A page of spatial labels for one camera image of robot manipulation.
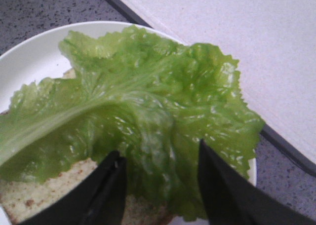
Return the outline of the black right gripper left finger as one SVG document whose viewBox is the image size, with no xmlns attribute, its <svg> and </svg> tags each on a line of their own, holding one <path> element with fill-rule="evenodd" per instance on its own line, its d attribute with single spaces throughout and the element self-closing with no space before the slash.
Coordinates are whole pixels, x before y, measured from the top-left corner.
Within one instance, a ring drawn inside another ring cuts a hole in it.
<svg viewBox="0 0 316 225">
<path fill-rule="evenodd" d="M 78 186 L 24 225 L 119 225 L 127 190 L 126 158 L 113 151 Z"/>
</svg>

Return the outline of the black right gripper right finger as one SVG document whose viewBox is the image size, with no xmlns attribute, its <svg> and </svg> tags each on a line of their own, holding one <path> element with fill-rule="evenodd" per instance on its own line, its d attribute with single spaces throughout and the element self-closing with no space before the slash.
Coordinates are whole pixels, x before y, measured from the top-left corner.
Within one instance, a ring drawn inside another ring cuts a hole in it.
<svg viewBox="0 0 316 225">
<path fill-rule="evenodd" d="M 315 224 L 253 186 L 204 140 L 199 143 L 198 185 L 211 225 Z"/>
</svg>

